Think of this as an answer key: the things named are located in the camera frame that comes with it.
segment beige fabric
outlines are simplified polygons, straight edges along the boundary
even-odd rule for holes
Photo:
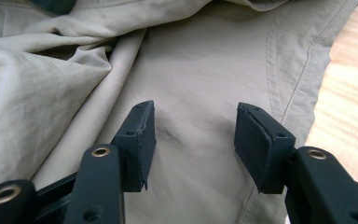
[[[149,191],[126,195],[128,223],[281,223],[282,196],[256,194],[234,153],[236,106],[263,107],[303,145],[328,51],[356,1],[269,12],[260,11],[281,3],[207,3],[84,0],[51,18],[0,1],[0,182],[41,188],[75,172],[134,104],[154,100]]]

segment wooden surface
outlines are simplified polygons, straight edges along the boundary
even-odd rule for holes
[[[358,8],[330,57],[307,145],[332,152],[358,181]]]

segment wrinkled cloth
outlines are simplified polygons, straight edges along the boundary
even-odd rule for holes
[[[234,152],[236,106],[264,108],[302,146],[357,1],[208,2],[78,0],[52,17],[0,1],[0,182],[75,172],[154,100],[149,190],[126,194],[128,223],[283,223],[282,196],[258,194]]]

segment metal grommet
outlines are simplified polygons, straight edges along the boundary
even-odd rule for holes
[[[312,158],[317,159],[317,160],[327,159],[327,156],[319,150],[310,149],[310,150],[308,150],[308,154],[310,154],[310,156]]]
[[[21,192],[21,187],[18,185],[9,185],[0,189],[0,203],[7,203],[16,198]]]
[[[97,149],[93,150],[91,155],[93,157],[103,157],[109,154],[110,149],[107,147],[98,147]]]

